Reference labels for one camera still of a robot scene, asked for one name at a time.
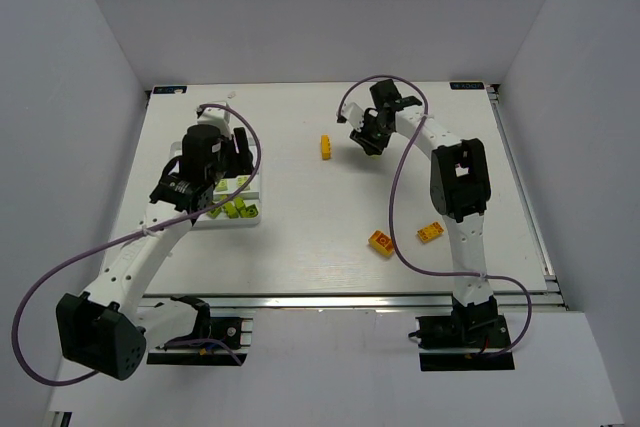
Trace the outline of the long orange lego brick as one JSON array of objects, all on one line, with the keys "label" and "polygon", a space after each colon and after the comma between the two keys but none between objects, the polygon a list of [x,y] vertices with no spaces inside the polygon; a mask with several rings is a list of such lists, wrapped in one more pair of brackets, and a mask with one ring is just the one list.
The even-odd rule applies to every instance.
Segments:
[{"label": "long orange lego brick", "polygon": [[321,159],[326,161],[332,157],[331,141],[328,135],[323,134],[320,138]]}]

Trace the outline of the small dark green lego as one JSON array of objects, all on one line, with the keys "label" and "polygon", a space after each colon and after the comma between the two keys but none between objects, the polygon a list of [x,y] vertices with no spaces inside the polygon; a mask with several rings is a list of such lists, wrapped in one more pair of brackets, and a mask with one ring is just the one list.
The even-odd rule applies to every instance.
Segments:
[{"label": "small dark green lego", "polygon": [[216,219],[220,215],[221,212],[222,212],[222,208],[218,207],[218,208],[211,209],[210,211],[208,211],[207,215],[212,219]]}]

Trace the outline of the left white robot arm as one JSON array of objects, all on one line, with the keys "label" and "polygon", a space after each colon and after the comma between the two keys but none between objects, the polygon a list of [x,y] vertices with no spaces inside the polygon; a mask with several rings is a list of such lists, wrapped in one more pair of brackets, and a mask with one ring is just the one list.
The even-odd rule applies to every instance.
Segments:
[{"label": "left white robot arm", "polygon": [[221,180],[253,176],[254,156],[243,127],[189,127],[150,194],[135,238],[84,288],[56,306],[65,359],[117,380],[128,379],[155,348],[211,342],[209,305],[173,296],[141,311],[140,301],[161,265],[198,218],[214,208]]}]

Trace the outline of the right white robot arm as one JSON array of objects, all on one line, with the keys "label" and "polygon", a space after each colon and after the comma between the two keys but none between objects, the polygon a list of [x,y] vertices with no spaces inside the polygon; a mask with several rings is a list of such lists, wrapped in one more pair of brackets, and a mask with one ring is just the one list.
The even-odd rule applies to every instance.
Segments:
[{"label": "right white robot arm", "polygon": [[369,92],[373,106],[363,109],[356,103],[340,101],[337,121],[352,127],[350,139],[369,155],[380,155],[392,135],[408,140],[393,177],[388,223],[391,242],[397,246],[394,207],[400,175],[411,148],[429,160],[429,196],[442,216],[452,258],[450,272],[430,271],[412,265],[401,253],[396,255],[410,270],[430,277],[453,280],[453,308],[448,327],[451,334],[468,338],[497,322],[497,301],[487,276],[483,241],[484,214],[491,186],[484,144],[477,138],[462,139],[439,124],[429,113],[426,95],[416,85],[414,96],[402,95],[397,76],[371,76]]}]

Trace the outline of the white compartment tray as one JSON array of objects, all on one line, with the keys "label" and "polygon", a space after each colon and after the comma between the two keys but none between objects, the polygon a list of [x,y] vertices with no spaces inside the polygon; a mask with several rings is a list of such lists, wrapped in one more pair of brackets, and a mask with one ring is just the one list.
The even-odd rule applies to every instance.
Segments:
[{"label": "white compartment tray", "polygon": [[[242,218],[241,215],[239,218],[230,219],[227,217],[225,212],[222,209],[222,212],[216,219],[210,218],[207,214],[204,214],[199,217],[196,221],[193,229],[194,230],[205,230],[205,229],[224,229],[231,227],[249,227],[255,226],[261,221],[261,210],[262,210],[262,182],[261,182],[261,170],[259,168],[258,173],[255,175],[253,180],[251,181],[251,190],[241,192],[239,197],[242,198],[246,205],[255,204],[258,207],[259,215],[257,218]],[[219,194],[214,191],[213,202],[219,202],[223,197],[230,195],[233,191],[237,189],[236,187],[236,178],[228,178],[229,183],[229,192],[227,194]]]}]

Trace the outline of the left blue label sticker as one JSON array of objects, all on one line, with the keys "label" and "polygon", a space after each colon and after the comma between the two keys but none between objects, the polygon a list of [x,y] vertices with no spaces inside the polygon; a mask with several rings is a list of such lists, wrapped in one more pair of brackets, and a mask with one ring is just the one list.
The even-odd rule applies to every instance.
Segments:
[{"label": "left blue label sticker", "polygon": [[171,86],[155,86],[152,90],[153,95],[176,95],[184,94],[187,91],[186,85]]}]

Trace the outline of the blue label sticker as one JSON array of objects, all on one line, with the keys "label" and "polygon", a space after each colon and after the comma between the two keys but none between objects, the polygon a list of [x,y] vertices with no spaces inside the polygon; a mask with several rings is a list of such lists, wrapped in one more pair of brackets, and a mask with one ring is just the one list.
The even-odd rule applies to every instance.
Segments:
[{"label": "blue label sticker", "polygon": [[152,90],[153,95],[176,95],[184,94],[187,91],[186,85],[171,86],[155,86]]},{"label": "blue label sticker", "polygon": [[452,90],[484,90],[483,82],[478,81],[451,81],[449,86]]}]

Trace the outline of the right blue label sticker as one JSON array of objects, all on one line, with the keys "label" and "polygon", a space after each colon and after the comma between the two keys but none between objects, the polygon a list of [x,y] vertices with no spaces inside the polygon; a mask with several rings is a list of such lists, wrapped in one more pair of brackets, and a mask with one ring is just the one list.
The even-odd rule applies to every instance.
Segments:
[{"label": "right blue label sticker", "polygon": [[452,90],[484,90],[483,82],[478,81],[451,81],[449,86]]}]

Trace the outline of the orange curved lego brick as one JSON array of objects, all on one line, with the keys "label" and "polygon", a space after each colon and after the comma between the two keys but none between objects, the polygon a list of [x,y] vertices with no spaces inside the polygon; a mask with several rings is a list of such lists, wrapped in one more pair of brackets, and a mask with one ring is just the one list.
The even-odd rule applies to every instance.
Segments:
[{"label": "orange curved lego brick", "polygon": [[376,230],[369,237],[368,244],[379,255],[385,258],[390,258],[395,252],[392,239],[380,230]]}]

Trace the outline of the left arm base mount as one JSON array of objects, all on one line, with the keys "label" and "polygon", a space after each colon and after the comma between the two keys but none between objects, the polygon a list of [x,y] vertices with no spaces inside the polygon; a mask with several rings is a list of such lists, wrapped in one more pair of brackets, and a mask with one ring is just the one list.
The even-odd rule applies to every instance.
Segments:
[{"label": "left arm base mount", "polygon": [[214,315],[208,336],[172,340],[168,346],[148,353],[146,363],[155,366],[240,367],[252,343],[253,318],[245,315]]}]

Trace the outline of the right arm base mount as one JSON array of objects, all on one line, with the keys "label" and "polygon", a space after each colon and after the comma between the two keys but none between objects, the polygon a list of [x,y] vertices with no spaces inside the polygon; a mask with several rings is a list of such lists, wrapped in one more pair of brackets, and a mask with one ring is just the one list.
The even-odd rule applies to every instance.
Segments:
[{"label": "right arm base mount", "polygon": [[513,371],[513,354],[498,352],[511,344],[506,320],[502,315],[492,326],[481,327],[469,338],[454,332],[451,317],[420,316],[416,329],[408,334],[419,349],[420,371],[488,372]]}]

